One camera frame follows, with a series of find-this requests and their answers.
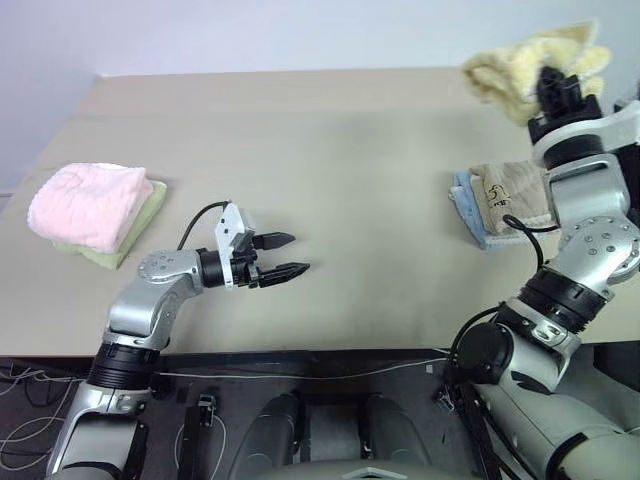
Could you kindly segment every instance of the pink towel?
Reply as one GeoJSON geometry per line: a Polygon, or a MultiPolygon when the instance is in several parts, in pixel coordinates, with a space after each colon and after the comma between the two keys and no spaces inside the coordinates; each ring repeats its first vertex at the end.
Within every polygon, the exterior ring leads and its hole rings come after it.
{"type": "Polygon", "coordinates": [[[56,242],[116,253],[153,186],[144,168],[72,163],[36,193],[27,222],[56,242]]]}

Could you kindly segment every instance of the green towel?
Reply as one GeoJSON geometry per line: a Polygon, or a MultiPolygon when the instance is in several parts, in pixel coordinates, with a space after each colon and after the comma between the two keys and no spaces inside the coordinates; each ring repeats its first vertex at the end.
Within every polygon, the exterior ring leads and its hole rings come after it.
{"type": "Polygon", "coordinates": [[[160,207],[162,207],[162,204],[164,203],[164,198],[167,194],[167,186],[162,182],[152,181],[151,183],[153,184],[153,192],[151,192],[151,195],[149,195],[147,201],[142,205],[136,221],[133,222],[129,233],[122,241],[118,252],[99,253],[94,249],[84,245],[72,245],[63,242],[53,242],[53,246],[61,252],[80,253],[87,259],[97,263],[104,268],[117,270],[131,250],[131,247],[133,247],[134,243],[136,243],[136,240],[138,239],[140,234],[144,231],[145,228],[147,228],[147,225],[151,223],[151,220],[153,220],[153,217],[156,216],[156,214],[160,210],[160,207]]]}

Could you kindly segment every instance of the cloth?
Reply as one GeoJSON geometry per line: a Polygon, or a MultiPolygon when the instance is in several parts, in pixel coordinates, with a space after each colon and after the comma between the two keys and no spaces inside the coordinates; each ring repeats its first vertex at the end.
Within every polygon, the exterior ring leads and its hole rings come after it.
{"type": "Polygon", "coordinates": [[[131,251],[131,248],[138,240],[138,237],[147,228],[151,220],[156,216],[167,194],[167,186],[162,182],[152,181],[153,192],[149,196],[144,205],[140,209],[140,213],[136,217],[129,233],[120,244],[120,248],[116,253],[99,253],[92,248],[83,245],[71,245],[68,243],[54,242],[53,245],[61,252],[79,253],[98,265],[116,270],[122,264],[123,260],[131,251]]]}
{"type": "Polygon", "coordinates": [[[29,227],[54,242],[116,253],[153,191],[145,173],[107,163],[67,165],[31,201],[29,227]]]}
{"type": "Polygon", "coordinates": [[[486,204],[481,216],[484,226],[493,235],[513,232],[502,217],[518,217],[525,225],[539,228],[553,223],[542,185],[542,169],[532,161],[487,164],[470,169],[482,179],[483,192],[476,186],[474,196],[478,205],[486,204]]]}
{"type": "MultiPolygon", "coordinates": [[[[490,250],[506,245],[527,243],[529,240],[522,232],[492,235],[482,223],[480,209],[476,203],[471,186],[471,173],[468,170],[460,170],[453,174],[453,186],[449,189],[449,198],[453,201],[460,218],[465,223],[478,246],[483,250],[490,250]]],[[[538,238],[548,234],[534,233],[538,238]]]]}
{"type": "Polygon", "coordinates": [[[583,95],[600,95],[604,80],[597,74],[609,63],[611,52],[593,44],[597,33],[598,23],[591,20],[478,53],[462,66],[467,87],[520,126],[540,113],[536,85],[543,66],[577,75],[583,95]]]}

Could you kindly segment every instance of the beige towel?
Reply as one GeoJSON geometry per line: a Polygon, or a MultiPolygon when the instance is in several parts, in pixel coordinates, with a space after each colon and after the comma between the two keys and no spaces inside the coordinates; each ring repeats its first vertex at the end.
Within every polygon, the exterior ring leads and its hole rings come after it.
{"type": "Polygon", "coordinates": [[[467,87],[522,126],[540,113],[536,85],[543,66],[577,75],[584,96],[600,95],[604,81],[597,74],[609,63],[611,52],[593,45],[597,33],[598,23],[591,20],[479,53],[462,66],[467,87]]]}
{"type": "Polygon", "coordinates": [[[477,180],[471,182],[471,187],[482,222],[492,234],[513,233],[502,220],[507,214],[518,217],[528,227],[553,224],[542,185],[543,170],[533,162],[480,165],[470,172],[482,178],[484,191],[478,191],[477,180]]]}

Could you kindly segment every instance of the yellow towel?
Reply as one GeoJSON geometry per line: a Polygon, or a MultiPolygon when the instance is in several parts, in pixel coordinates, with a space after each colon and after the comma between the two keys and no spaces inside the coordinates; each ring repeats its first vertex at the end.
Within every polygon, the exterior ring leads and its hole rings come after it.
{"type": "Polygon", "coordinates": [[[577,75],[583,95],[600,95],[604,81],[597,74],[609,63],[611,52],[593,45],[597,32],[598,23],[592,20],[479,53],[462,66],[467,86],[521,126],[540,113],[536,84],[543,66],[577,75]]]}

